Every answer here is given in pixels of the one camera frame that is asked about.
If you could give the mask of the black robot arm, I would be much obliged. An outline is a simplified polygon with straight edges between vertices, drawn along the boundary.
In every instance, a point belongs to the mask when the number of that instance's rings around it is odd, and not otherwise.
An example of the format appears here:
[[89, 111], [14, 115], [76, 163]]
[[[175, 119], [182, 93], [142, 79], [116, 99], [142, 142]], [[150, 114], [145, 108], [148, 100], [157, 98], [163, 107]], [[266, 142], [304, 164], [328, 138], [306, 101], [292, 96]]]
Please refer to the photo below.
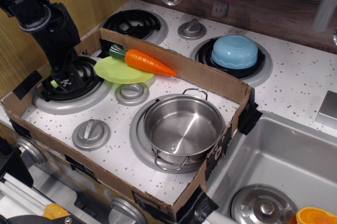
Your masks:
[[62, 3], [49, 0], [1, 0], [1, 9], [15, 17], [19, 27], [30, 33], [44, 51], [51, 77], [67, 93], [84, 87], [74, 62], [75, 46], [80, 43], [78, 29]]

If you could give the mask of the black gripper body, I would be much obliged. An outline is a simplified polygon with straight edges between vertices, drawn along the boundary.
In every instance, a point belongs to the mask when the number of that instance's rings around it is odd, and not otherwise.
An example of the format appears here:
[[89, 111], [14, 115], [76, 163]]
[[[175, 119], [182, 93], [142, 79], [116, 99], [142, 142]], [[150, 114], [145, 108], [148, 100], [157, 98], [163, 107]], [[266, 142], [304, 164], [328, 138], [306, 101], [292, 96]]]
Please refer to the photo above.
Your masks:
[[70, 14], [62, 3], [49, 4], [51, 18], [32, 36], [44, 51], [54, 75], [69, 77], [75, 73], [74, 47], [80, 43], [80, 36]]

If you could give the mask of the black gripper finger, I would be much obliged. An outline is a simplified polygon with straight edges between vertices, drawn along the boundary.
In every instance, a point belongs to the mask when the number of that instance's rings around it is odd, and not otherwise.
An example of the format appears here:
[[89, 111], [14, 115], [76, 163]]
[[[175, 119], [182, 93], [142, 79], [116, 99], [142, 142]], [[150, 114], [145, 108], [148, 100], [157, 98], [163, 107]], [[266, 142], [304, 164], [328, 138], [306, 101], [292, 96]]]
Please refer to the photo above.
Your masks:
[[56, 83], [59, 85], [59, 87], [66, 91], [63, 81], [65, 80], [65, 75], [62, 72], [54, 72], [53, 73], [53, 79], [56, 81]]
[[68, 93], [78, 91], [84, 86], [84, 82], [75, 66], [70, 66], [67, 74], [69, 80]]

